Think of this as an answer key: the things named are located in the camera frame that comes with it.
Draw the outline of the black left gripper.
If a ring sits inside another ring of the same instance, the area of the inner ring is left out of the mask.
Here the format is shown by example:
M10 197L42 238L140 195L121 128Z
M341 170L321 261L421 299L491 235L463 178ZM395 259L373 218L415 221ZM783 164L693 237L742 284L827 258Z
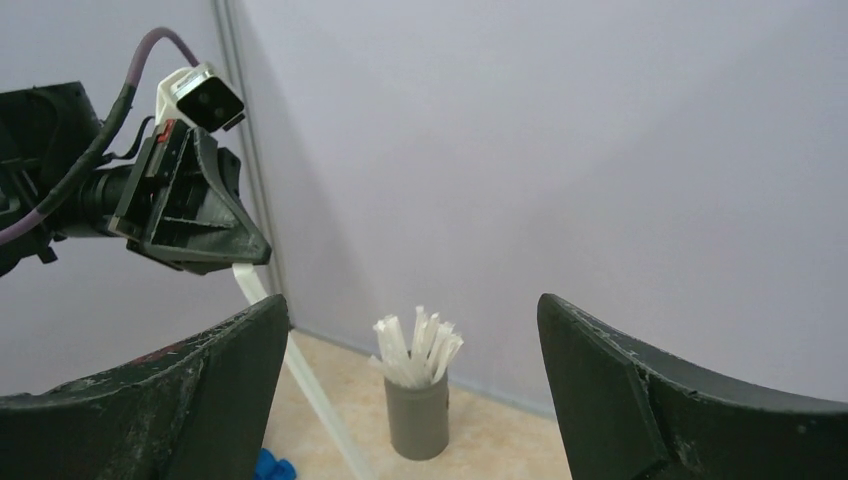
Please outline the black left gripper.
M145 142L109 229L129 251L180 272L266 265L272 247L241 200L240 171L208 131L170 119Z

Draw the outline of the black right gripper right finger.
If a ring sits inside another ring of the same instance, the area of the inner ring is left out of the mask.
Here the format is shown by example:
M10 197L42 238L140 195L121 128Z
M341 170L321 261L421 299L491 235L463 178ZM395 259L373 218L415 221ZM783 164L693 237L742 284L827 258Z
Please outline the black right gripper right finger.
M550 293L537 327L575 479L843 479L847 406L738 380Z

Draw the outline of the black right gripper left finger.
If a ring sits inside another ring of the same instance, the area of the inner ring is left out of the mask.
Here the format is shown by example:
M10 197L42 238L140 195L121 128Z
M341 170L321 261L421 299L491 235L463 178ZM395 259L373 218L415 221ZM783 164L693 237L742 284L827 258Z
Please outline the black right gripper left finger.
M1 400L5 479L249 479L289 333L269 296L152 353Z

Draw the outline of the single white straw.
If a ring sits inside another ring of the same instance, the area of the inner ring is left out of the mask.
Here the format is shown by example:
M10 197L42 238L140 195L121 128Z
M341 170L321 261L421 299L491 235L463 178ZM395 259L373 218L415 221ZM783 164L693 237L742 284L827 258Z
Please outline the single white straw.
M233 264L232 272L242 294L249 304L256 304L270 296L252 264ZM349 429L334 409L314 371L290 333L289 327L286 328L286 333L287 348L284 359L285 365L294 377L301 392L305 395L313 412L317 415L325 431L334 441L353 476L358 480L377 480L378 476L354 441Z

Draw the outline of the blue toy car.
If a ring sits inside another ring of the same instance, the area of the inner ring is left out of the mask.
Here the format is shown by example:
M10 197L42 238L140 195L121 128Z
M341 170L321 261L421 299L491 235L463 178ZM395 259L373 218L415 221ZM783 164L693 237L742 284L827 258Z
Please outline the blue toy car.
M262 448L255 465L254 480L296 480L297 471L286 459L277 458L270 450Z

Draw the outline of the white wrapped straws bundle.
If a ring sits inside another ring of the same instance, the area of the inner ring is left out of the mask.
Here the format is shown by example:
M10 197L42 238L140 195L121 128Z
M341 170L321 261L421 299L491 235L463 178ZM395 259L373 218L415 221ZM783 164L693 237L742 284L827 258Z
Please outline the white wrapped straws bundle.
M373 325L379 353L372 355L368 363L395 385L423 389L447 377L448 367L464 339L453 323L442 321L439 313L429 314L423 306L417 306L415 311L410 341L396 315Z

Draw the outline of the grey straw holder cup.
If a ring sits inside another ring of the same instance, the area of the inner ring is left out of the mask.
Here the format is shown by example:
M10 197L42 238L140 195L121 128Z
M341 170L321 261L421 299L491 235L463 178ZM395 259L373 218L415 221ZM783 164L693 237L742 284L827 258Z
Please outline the grey straw holder cup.
M384 381L390 443L403 458L427 461L448 446L450 390L448 375L422 388Z

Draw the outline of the aluminium frame rail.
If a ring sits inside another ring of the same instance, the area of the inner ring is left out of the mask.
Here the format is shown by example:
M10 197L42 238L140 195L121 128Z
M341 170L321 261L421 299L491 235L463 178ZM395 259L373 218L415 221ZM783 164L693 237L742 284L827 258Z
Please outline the aluminium frame rail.
M245 70L242 49L240 22L237 11L237 1L215 0L211 2L216 22L219 42L221 45L225 70L233 87L240 93L246 106L247 114L251 113L251 95L248 91L248 75ZM258 130L251 117L237 126L239 141L247 160L251 199L257 215L257 225L265 234L273 253L269 266L266 268L271 287L276 293L284 295L288 302L291 330L297 328L293 304L285 283L284 265L281 256L277 229L272 215L265 182L265 171L262 164L262 151L258 138Z

